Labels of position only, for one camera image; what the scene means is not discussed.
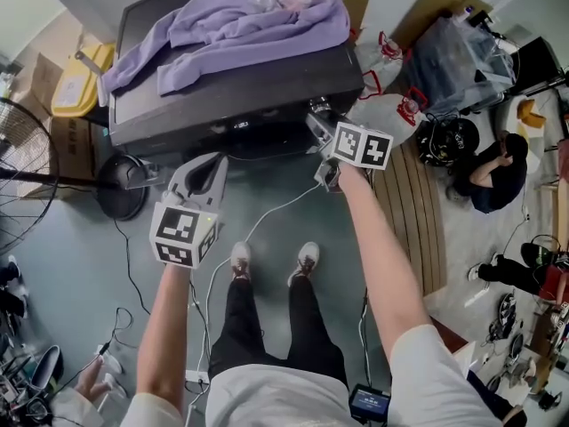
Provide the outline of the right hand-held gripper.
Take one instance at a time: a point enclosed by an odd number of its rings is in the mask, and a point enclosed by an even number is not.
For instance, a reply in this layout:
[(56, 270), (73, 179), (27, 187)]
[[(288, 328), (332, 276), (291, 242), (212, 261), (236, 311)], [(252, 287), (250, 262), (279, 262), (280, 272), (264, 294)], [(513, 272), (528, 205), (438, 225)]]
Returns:
[(316, 140), (322, 162), (315, 180), (327, 192), (339, 192), (340, 162), (367, 171), (387, 168), (393, 138), (381, 131), (356, 125), (332, 109), (325, 97), (309, 102), (305, 124)]

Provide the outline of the person's right forearm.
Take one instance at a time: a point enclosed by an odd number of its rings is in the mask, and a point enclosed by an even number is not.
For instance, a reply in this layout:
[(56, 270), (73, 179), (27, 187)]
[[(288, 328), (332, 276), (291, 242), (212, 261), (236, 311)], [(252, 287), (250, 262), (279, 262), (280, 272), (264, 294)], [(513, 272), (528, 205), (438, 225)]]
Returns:
[(388, 360), (397, 341), (430, 323), (411, 263), (390, 228), (362, 171), (339, 164), (339, 185), (348, 203), (361, 254), (369, 303)]

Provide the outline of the white plastic bags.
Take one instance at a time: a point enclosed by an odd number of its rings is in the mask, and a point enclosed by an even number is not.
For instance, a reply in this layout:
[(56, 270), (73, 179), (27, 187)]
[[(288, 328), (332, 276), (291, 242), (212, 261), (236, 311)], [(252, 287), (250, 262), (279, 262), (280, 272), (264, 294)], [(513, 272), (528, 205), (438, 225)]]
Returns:
[(394, 147), (411, 138), (426, 120), (415, 100), (397, 93), (379, 94), (367, 86), (346, 117), (357, 125), (390, 135)]

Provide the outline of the black standing fan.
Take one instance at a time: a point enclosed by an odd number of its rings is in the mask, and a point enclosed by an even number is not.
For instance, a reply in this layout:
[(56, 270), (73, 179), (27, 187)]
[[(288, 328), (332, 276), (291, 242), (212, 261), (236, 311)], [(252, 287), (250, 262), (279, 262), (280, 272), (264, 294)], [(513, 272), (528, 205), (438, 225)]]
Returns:
[(20, 104), (0, 98), (0, 255), (22, 243), (54, 201), (75, 192), (92, 194), (107, 217), (122, 222), (147, 201), (148, 188), (129, 186), (144, 164), (128, 154), (112, 154), (97, 166), (94, 180), (60, 176), (50, 119), (41, 122)]

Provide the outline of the person's left white shoe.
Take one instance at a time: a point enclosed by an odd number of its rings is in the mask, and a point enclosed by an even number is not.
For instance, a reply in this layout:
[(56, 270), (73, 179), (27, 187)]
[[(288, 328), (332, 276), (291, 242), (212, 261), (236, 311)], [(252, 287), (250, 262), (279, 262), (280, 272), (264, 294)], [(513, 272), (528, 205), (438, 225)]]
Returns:
[(235, 243), (230, 255), (233, 279), (251, 280), (251, 257), (251, 249), (246, 242)]

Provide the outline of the wooden slatted pallet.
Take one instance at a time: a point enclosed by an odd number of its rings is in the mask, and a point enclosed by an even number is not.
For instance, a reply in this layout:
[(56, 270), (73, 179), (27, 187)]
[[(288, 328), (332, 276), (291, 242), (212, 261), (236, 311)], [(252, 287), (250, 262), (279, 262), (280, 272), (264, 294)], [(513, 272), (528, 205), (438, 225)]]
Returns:
[(419, 159), (415, 140), (391, 150), (373, 175), (374, 194), (413, 268), (423, 295), (447, 284), (445, 233), (434, 170)]

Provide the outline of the person's right white shoe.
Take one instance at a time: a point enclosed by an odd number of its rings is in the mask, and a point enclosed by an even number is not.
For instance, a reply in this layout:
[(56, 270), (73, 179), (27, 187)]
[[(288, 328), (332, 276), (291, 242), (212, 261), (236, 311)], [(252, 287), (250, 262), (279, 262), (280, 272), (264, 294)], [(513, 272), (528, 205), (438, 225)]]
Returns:
[(287, 285), (291, 287), (296, 278), (310, 279), (320, 257), (319, 245), (315, 242), (307, 242), (300, 249), (297, 256), (296, 268), (287, 280)]

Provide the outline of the flat cardboard sheet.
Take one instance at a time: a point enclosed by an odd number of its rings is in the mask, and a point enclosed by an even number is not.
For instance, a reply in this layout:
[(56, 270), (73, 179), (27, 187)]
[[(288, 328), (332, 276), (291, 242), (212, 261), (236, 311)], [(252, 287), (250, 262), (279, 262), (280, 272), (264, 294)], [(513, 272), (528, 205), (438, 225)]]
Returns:
[(459, 14), (468, 6), (474, 8), (474, 15), (480, 11), (489, 13), (493, 10), (491, 5), (482, 0), (415, 0), (390, 38), (400, 47), (410, 48), (439, 17)]

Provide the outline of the person's black trousers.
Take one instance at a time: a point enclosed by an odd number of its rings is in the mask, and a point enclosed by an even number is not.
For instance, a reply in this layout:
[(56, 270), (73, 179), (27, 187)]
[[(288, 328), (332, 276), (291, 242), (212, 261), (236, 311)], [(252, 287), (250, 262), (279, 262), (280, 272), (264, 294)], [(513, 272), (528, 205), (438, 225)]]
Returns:
[(213, 378), (234, 367), (266, 365), (286, 367), (347, 384), (344, 357), (325, 327), (310, 279), (295, 276), (289, 287), (289, 319), (292, 342), (286, 359), (265, 350), (252, 283), (233, 280), (228, 289), (225, 321), (212, 346), (208, 376)]

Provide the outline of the yellow plastic container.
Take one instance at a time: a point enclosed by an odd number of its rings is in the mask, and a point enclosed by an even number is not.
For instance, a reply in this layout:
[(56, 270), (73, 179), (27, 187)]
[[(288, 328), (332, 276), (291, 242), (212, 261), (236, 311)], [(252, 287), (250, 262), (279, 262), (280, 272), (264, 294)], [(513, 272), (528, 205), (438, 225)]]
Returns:
[(111, 67), (115, 44), (93, 44), (75, 52), (52, 96), (55, 117), (85, 117), (99, 105), (98, 81)]

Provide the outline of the purple hoodie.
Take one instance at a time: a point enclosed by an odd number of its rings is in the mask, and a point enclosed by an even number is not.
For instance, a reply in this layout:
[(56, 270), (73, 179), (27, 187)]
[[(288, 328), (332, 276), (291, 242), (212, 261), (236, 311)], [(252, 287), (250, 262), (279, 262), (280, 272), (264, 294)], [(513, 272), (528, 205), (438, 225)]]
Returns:
[(165, 46), (196, 50), (158, 67), (161, 96), (204, 75), (333, 48), (349, 34), (341, 0), (189, 0), (99, 78), (98, 93), (107, 99), (126, 87)]

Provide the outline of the yellow foam piece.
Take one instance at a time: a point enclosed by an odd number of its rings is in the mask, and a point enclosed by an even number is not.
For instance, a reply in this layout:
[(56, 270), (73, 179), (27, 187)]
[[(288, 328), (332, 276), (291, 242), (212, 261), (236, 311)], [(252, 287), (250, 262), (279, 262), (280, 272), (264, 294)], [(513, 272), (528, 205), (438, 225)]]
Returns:
[(517, 118), (525, 125), (541, 129), (547, 119), (546, 117), (533, 111), (534, 100), (521, 100), (517, 105)]

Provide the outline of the black desk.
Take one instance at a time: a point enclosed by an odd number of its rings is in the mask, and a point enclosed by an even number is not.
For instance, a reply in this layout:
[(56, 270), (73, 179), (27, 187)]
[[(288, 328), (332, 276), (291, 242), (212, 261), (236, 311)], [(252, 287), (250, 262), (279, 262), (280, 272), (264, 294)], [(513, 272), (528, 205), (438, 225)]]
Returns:
[(516, 82), (510, 96), (533, 96), (537, 93), (569, 85), (569, 72), (564, 72), (550, 43), (543, 37), (519, 48), (513, 55)]

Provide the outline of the person's white shirt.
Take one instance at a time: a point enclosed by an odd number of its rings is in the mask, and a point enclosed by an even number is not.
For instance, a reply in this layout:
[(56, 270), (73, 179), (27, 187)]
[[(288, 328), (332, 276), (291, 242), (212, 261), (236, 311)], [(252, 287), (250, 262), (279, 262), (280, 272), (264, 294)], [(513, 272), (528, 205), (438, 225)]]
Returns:
[[(503, 427), (431, 325), (400, 336), (390, 355), (388, 427)], [(205, 427), (361, 427), (346, 386), (332, 377), (268, 365), (215, 376)]]

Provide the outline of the black device with screen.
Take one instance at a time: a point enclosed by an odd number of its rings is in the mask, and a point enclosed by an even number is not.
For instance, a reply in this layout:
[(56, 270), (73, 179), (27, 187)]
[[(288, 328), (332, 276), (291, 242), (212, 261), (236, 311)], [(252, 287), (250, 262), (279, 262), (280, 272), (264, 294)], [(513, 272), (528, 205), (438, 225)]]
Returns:
[(390, 401), (391, 396), (387, 392), (357, 384), (349, 396), (349, 412), (361, 424), (385, 423)]

